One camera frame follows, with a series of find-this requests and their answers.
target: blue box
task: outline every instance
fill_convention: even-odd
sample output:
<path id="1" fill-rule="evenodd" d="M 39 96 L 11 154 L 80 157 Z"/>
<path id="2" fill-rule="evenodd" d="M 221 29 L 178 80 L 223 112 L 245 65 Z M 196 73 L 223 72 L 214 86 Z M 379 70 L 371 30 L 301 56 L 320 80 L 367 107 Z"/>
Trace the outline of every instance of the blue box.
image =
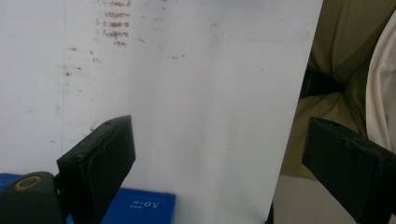
<path id="1" fill-rule="evenodd" d="M 19 175 L 0 174 L 0 191 Z M 119 189 L 102 220 L 103 224 L 170 224 L 176 195 L 136 189 Z"/>

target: person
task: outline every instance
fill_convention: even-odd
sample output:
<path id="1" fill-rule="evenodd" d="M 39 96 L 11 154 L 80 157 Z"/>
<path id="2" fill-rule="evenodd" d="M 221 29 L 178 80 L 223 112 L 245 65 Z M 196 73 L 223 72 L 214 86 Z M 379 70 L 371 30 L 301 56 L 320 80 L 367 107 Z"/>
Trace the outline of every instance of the person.
<path id="1" fill-rule="evenodd" d="M 344 88 L 299 100 L 281 175 L 315 179 L 301 164 L 309 117 L 329 119 L 367 137 L 366 84 L 375 46 L 396 8 L 390 0 L 324 0 L 307 70 Z"/>

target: blue book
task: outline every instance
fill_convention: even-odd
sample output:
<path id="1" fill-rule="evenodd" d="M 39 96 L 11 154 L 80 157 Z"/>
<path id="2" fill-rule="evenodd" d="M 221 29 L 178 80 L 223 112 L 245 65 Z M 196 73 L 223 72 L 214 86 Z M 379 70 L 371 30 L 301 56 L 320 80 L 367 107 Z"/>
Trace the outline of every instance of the blue book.
<path id="1" fill-rule="evenodd" d="M 0 174 L 0 191 L 19 175 Z M 102 220 L 103 224 L 170 224 L 176 195 L 136 189 L 119 189 Z M 69 217 L 67 223 L 73 223 Z"/>

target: khaki fabric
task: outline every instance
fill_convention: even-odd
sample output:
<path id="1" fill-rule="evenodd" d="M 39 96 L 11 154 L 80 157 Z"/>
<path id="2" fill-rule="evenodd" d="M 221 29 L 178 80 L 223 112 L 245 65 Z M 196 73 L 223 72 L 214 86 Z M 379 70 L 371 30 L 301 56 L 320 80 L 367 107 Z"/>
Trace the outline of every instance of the khaki fabric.
<path id="1" fill-rule="evenodd" d="M 365 89 L 375 45 L 396 1 L 324 0 L 308 69 L 346 86 L 344 92 L 301 99 L 297 105 L 281 175 L 315 179 L 301 164 L 309 117 L 339 122 L 367 136 Z"/>

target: clamp jaw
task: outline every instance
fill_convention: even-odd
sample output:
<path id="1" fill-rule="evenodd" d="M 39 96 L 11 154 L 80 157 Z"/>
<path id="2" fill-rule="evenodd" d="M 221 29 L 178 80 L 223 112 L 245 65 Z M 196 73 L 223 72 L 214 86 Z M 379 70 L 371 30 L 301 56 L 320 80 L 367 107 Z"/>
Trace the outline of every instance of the clamp jaw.
<path id="1" fill-rule="evenodd" d="M 0 223 L 100 223 L 135 160 L 131 116 L 111 119 L 57 160 L 0 193 Z"/>
<path id="2" fill-rule="evenodd" d="M 303 164 L 357 223 L 396 214 L 396 155 L 347 127 L 311 118 Z"/>

